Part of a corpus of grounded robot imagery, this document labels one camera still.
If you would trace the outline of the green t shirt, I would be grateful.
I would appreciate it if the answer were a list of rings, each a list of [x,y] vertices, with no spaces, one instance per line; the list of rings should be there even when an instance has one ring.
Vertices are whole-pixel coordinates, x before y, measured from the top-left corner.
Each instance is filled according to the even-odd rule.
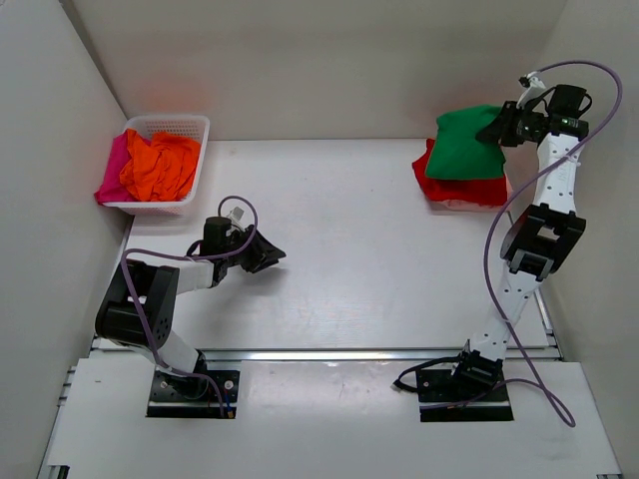
[[[480,105],[440,115],[425,175],[442,181],[501,178],[505,157],[500,147],[476,139],[499,112],[499,107]]]

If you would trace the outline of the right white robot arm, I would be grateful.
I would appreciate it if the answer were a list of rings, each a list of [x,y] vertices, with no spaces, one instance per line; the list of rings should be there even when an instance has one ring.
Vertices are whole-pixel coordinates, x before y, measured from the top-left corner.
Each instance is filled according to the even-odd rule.
[[[581,117],[591,104],[581,87],[544,89],[532,79],[521,98],[505,103],[476,135],[477,141],[500,147],[536,144],[542,176],[533,202],[503,240],[504,270],[494,294],[498,306],[483,330],[466,342],[458,365],[447,375],[448,390],[459,399],[470,399],[500,380],[507,344],[528,299],[559,270],[585,231],[586,221],[576,212],[574,184],[579,143],[589,133]]]

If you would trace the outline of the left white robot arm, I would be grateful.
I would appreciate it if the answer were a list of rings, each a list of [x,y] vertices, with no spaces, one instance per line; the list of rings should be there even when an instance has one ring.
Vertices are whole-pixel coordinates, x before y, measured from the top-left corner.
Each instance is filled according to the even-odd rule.
[[[177,297],[218,286],[233,267],[258,273],[286,256],[235,215],[207,218],[203,237],[181,257],[127,250],[96,316],[96,333],[145,355],[174,376],[185,396],[197,397],[208,388],[209,372],[201,351],[173,330]]]

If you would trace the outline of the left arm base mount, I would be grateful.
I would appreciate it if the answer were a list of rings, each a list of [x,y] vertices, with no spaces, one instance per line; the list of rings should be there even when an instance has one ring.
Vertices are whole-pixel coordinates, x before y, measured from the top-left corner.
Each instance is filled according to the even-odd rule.
[[[241,372],[215,368],[201,353],[196,363],[200,377],[172,375],[156,367],[146,416],[151,418],[224,419],[237,417]]]

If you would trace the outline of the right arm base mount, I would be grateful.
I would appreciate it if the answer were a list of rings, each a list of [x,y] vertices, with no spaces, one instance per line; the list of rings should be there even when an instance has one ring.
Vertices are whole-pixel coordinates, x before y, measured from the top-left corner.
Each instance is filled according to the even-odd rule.
[[[417,396],[422,423],[509,422],[514,414],[501,366],[462,352],[412,366],[392,387]]]

